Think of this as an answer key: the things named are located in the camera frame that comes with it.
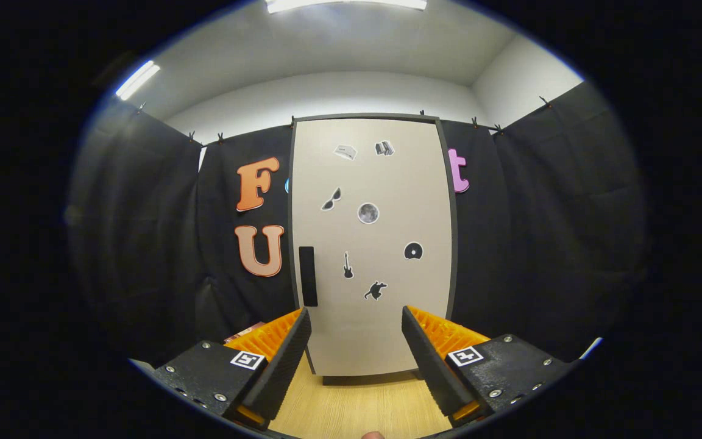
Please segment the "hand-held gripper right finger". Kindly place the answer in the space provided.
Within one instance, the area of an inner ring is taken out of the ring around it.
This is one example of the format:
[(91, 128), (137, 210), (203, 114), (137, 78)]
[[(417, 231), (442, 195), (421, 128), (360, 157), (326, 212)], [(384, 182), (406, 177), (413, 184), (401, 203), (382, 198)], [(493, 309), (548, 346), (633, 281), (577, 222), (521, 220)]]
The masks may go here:
[(521, 337), (486, 337), (408, 305), (402, 309), (402, 335), (452, 427), (516, 410), (574, 368)]

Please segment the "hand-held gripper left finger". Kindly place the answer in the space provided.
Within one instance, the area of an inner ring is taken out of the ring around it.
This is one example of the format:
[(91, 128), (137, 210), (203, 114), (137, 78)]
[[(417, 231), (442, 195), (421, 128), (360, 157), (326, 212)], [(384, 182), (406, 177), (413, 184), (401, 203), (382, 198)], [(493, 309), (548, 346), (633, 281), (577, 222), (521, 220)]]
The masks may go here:
[(198, 342), (153, 371), (167, 391), (241, 427), (268, 427), (282, 406), (311, 335), (297, 309), (226, 343)]

